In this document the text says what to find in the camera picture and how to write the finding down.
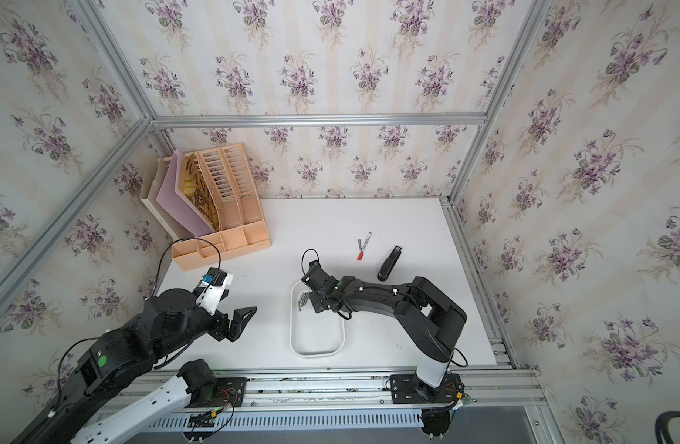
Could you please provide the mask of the white plastic storage tray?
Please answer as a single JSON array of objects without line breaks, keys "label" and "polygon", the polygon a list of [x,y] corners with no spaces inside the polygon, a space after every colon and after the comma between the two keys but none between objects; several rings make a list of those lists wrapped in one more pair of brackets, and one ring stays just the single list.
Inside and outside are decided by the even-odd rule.
[{"label": "white plastic storage tray", "polygon": [[316,314],[310,300],[301,312],[297,310],[297,298],[301,292],[309,292],[302,282],[296,282],[291,290],[289,345],[291,351],[304,359],[324,358],[336,355],[345,346],[345,324],[333,312]]}]

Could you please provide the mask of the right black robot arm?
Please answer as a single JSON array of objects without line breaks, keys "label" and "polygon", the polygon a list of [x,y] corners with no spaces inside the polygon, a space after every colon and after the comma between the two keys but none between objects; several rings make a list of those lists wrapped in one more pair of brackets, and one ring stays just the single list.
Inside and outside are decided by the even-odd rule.
[{"label": "right black robot arm", "polygon": [[431,389],[442,384],[466,326],[467,313],[430,280],[415,277],[410,283],[390,285],[352,276],[336,279],[315,260],[309,263],[301,282],[310,290],[317,314],[332,312],[345,321],[356,313],[395,319],[423,353],[417,380]]}]

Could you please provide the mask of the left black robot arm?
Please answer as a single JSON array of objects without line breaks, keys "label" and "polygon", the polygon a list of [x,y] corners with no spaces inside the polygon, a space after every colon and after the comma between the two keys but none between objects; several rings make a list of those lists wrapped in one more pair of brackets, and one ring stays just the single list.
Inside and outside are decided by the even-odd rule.
[{"label": "left black robot arm", "polygon": [[123,327],[93,340],[57,395],[14,440],[16,443],[67,443],[108,401],[135,379],[153,370],[156,362],[171,359],[194,340],[209,334],[234,342],[258,308],[245,307],[229,317],[206,307],[210,295],[227,290],[171,289],[144,303],[143,312]]}]

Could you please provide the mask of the pile of silver screws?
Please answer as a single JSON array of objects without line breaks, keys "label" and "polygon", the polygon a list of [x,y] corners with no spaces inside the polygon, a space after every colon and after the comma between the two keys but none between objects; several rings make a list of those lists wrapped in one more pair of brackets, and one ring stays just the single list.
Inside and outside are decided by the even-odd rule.
[{"label": "pile of silver screws", "polygon": [[308,304],[310,292],[301,292],[297,298],[297,310],[301,312],[303,308]]}]

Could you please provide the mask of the red capped marker pen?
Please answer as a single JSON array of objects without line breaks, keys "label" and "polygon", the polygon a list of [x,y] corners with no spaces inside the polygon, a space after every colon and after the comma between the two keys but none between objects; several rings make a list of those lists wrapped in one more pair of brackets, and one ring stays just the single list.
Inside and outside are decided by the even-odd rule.
[{"label": "red capped marker pen", "polygon": [[361,260],[363,259],[364,255],[365,255],[365,251],[366,251],[366,249],[367,249],[367,247],[368,247],[368,245],[369,245],[369,241],[371,240],[371,236],[372,236],[372,232],[369,232],[369,233],[367,234],[366,238],[365,238],[364,240],[362,240],[362,242],[363,242],[363,251],[361,251],[361,252],[359,251],[358,257],[356,258],[356,260],[361,261]]}]

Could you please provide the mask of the black stapler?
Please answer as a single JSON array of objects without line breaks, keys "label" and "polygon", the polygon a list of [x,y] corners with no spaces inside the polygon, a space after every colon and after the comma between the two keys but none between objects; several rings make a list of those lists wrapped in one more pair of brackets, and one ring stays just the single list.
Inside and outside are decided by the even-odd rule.
[{"label": "black stapler", "polygon": [[380,266],[380,271],[377,274],[377,279],[379,281],[386,281],[387,279],[389,279],[401,255],[402,247],[399,245],[395,246],[395,248],[393,248],[391,253],[387,256],[387,258],[383,261],[382,265]]}]

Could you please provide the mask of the pink folder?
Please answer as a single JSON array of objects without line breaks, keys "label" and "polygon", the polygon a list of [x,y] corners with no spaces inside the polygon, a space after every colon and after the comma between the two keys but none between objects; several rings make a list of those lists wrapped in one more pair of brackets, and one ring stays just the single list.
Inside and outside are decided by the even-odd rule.
[{"label": "pink folder", "polygon": [[188,199],[180,186],[183,184],[181,174],[183,171],[185,155],[180,150],[175,150],[170,157],[167,173],[162,182],[157,202],[185,229],[192,233],[192,236],[200,237],[212,234],[214,228],[203,216],[197,207]]}]

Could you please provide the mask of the beige folder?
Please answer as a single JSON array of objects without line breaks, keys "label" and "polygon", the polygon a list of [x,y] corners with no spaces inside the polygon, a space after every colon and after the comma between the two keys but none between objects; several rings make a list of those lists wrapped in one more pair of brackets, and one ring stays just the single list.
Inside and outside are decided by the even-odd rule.
[{"label": "beige folder", "polygon": [[173,240],[188,238],[192,233],[178,223],[158,202],[162,182],[168,165],[163,159],[155,158],[146,166],[139,199]]}]

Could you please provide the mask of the beige desk file organizer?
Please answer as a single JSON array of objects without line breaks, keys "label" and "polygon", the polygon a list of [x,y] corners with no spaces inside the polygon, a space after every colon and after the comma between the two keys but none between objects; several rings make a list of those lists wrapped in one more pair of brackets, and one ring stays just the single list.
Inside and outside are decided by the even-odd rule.
[{"label": "beige desk file organizer", "polygon": [[208,218],[212,234],[172,247],[173,261],[184,271],[250,255],[271,247],[260,195],[243,144],[186,155],[180,189]]}]

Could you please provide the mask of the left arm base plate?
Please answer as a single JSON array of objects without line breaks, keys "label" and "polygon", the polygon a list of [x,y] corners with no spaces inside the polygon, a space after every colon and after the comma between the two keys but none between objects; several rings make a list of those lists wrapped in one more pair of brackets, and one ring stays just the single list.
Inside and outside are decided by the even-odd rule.
[{"label": "left arm base plate", "polygon": [[191,395],[186,408],[224,407],[227,403],[240,407],[244,400],[248,379],[245,377],[218,377],[214,388],[205,385]]}]

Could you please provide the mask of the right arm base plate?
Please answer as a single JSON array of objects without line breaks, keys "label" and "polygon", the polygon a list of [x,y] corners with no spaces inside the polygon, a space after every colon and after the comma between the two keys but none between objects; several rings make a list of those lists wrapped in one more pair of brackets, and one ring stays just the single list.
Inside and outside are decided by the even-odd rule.
[{"label": "right arm base plate", "polygon": [[432,388],[417,375],[391,375],[388,379],[393,404],[448,404],[466,397],[465,384],[456,373],[445,373],[439,386]]}]

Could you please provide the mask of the aluminium mounting rail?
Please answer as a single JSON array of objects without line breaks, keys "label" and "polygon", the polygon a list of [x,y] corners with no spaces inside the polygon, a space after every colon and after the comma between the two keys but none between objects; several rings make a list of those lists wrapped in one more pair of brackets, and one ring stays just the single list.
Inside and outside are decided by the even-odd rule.
[{"label": "aluminium mounting rail", "polygon": [[[392,375],[406,367],[379,369],[301,369],[299,371],[219,371],[219,377],[243,377],[247,385],[233,400],[238,413],[300,410],[396,408],[400,391]],[[456,369],[465,385],[470,407],[545,406],[546,394],[535,372],[506,366]]]}]

